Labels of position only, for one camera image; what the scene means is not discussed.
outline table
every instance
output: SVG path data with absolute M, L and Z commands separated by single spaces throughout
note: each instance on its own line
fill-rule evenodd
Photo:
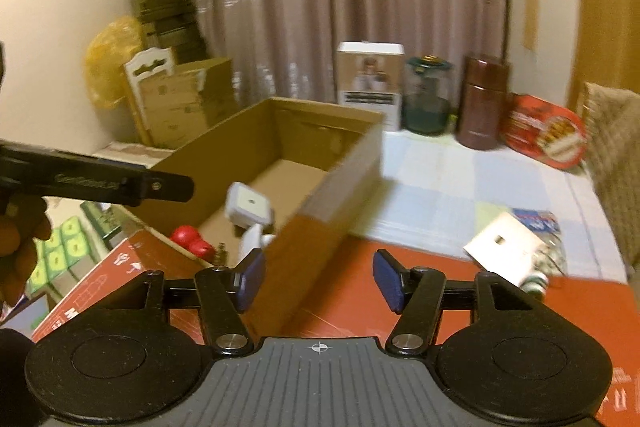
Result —
M 473 280 L 470 261 L 347 237 L 296 315 L 282 332 L 293 337 L 377 337 L 382 344 L 398 315 L 391 312 L 372 277 L 373 253 L 386 248 L 406 267 L 429 266 L 448 279 Z M 640 317 L 626 284 L 551 278 L 545 304 L 594 337 L 607 350 L 613 380 L 598 419 L 607 427 L 640 425 Z M 467 311 L 446 311 L 436 343 L 469 323 Z
M 571 277 L 626 282 L 586 174 L 553 169 L 507 147 L 471 150 L 450 134 L 386 132 L 383 181 L 351 233 L 466 259 L 463 246 L 508 208 L 556 215 Z

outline crosshair marking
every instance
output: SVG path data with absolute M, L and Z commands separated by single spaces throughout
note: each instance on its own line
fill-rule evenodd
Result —
M 317 344 L 314 344 L 313 346 L 311 346 L 310 349 L 313 349 L 316 353 L 322 353 L 327 349 L 331 349 L 331 347 L 327 346 L 326 344 L 323 344 L 322 342 L 318 342 Z

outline plastic bag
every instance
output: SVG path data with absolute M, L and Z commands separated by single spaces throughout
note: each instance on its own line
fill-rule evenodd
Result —
M 142 49 L 142 25 L 128 15 L 95 36 L 84 56 L 84 81 L 95 107 L 114 109 L 126 97 L 123 65 Z

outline hand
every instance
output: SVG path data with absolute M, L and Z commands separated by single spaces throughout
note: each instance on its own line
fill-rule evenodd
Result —
M 47 215 L 43 212 L 37 222 L 33 237 L 46 241 L 51 236 Z M 12 256 L 12 269 L 0 274 L 0 294 L 9 306 L 15 306 L 20 299 L 38 261 L 33 237 L 20 237 L 15 221 L 11 217 L 0 216 L 0 257 Z

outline finger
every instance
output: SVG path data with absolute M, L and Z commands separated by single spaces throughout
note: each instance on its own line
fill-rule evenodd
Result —
M 51 237 L 51 222 L 49 221 L 49 217 L 42 216 L 42 221 L 38 224 L 38 226 L 33 231 L 33 237 L 46 241 L 49 237 Z
M 20 245 L 14 260 L 15 273 L 20 282 L 26 283 L 38 262 L 38 252 L 33 241 L 25 241 Z
M 15 272 L 8 273 L 4 280 L 2 281 L 2 295 L 4 296 L 4 301 L 9 306 L 15 306 L 22 292 L 24 290 L 24 284 L 20 283 L 18 276 Z
M 0 256 L 10 255 L 20 247 L 20 233 L 15 223 L 6 216 L 0 216 Z

